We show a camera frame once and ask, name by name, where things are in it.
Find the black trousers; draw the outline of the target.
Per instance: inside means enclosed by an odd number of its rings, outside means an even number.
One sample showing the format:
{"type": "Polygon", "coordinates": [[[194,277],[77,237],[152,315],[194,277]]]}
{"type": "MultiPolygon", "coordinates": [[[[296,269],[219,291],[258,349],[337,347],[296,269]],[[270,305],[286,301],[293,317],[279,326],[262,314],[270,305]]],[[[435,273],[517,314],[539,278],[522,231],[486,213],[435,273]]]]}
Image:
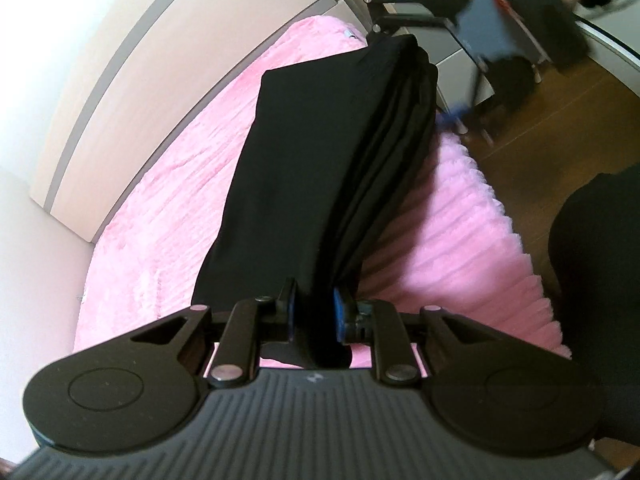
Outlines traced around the black trousers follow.
{"type": "Polygon", "coordinates": [[[437,70],[411,35],[268,70],[192,299],[214,311],[296,281],[299,335],[269,359],[345,368],[336,298],[413,184],[435,130],[437,70]]]}

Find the white drawer cabinet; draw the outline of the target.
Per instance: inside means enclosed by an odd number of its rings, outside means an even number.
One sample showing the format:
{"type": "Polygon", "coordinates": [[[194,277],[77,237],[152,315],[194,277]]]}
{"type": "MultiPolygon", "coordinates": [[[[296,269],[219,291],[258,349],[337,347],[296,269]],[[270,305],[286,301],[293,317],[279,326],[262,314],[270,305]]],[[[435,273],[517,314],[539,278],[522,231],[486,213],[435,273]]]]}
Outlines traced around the white drawer cabinet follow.
{"type": "Polygon", "coordinates": [[[534,93],[547,55],[506,0],[397,1],[424,9],[407,14],[409,25],[439,27],[459,46],[439,63],[440,130],[465,134],[480,125],[485,100],[513,113],[534,93]]]}

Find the pink bed blanket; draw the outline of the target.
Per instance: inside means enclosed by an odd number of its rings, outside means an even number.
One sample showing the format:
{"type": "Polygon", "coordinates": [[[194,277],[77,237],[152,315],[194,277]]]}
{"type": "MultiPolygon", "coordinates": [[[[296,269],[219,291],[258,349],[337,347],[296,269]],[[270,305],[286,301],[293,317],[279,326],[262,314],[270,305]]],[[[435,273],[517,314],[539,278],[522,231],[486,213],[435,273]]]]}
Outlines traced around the pink bed blanket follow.
{"type": "MultiPolygon", "coordinates": [[[[74,347],[85,350],[186,307],[255,116],[262,75],[362,48],[333,16],[293,24],[236,76],[120,206],[96,242],[74,347]]],[[[363,263],[360,294],[416,313],[439,306],[569,356],[521,237],[469,151],[437,133],[398,214],[363,263]]]]}

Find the beige headboard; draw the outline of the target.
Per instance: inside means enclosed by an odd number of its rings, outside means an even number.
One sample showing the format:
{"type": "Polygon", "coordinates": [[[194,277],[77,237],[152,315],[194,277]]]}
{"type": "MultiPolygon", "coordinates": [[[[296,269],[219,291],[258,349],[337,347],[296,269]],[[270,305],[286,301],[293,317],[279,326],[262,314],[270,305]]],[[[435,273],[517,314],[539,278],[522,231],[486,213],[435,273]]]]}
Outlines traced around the beige headboard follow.
{"type": "Polygon", "coordinates": [[[73,59],[32,199],[86,242],[216,94],[293,23],[350,0],[115,0],[73,59]]]}

